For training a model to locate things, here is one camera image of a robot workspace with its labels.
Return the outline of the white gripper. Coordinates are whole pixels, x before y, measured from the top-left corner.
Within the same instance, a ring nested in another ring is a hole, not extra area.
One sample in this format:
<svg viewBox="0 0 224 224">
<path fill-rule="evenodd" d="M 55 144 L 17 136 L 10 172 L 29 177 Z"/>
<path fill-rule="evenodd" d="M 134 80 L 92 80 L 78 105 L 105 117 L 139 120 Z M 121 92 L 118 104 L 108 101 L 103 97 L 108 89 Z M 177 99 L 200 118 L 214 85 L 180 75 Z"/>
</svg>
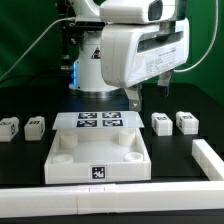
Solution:
<svg viewBox="0 0 224 224">
<path fill-rule="evenodd" d="M 158 24 L 109 24 L 102 31 L 100 50 L 103 80 L 126 88 L 129 109 L 140 111 L 141 86 L 136 84 L 159 75 L 159 95 L 169 95 L 172 70 L 188 58 L 189 22 L 177 21 L 173 31 Z"/>
</svg>

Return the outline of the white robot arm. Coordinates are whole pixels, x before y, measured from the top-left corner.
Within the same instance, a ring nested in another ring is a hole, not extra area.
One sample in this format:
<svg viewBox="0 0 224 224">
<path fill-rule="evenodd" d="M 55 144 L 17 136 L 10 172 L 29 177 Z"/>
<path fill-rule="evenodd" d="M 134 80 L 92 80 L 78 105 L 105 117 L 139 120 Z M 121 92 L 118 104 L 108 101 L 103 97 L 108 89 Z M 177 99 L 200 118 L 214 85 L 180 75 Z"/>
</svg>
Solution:
<svg viewBox="0 0 224 224">
<path fill-rule="evenodd" d="M 141 83 L 156 77 L 169 93 L 173 70 L 187 61 L 187 0 L 68 0 L 79 56 L 72 88 L 107 98 L 123 89 L 129 109 L 141 109 Z"/>
</svg>

